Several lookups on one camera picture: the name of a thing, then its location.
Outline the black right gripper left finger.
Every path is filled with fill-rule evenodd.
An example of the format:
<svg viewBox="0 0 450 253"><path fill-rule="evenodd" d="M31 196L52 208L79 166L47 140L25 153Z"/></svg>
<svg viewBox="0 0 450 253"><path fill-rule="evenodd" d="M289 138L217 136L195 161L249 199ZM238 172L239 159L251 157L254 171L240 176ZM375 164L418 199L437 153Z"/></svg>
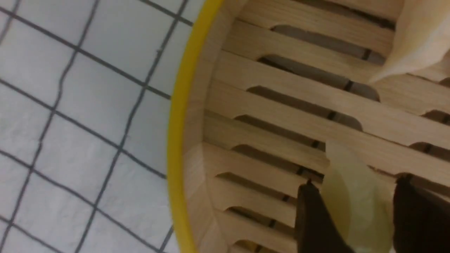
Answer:
<svg viewBox="0 0 450 253"><path fill-rule="evenodd" d="M353 253L336 229L311 179L298 189L295 239L299 253Z"/></svg>

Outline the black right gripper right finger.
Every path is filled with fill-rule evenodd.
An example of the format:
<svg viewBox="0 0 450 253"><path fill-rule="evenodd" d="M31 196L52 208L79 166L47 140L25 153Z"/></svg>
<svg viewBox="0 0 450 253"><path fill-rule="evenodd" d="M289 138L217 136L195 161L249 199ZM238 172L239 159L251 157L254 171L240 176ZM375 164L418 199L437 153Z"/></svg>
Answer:
<svg viewBox="0 0 450 253"><path fill-rule="evenodd" d="M416 187L413 175L396 181L393 197L393 247L397 253L448 253L449 202Z"/></svg>

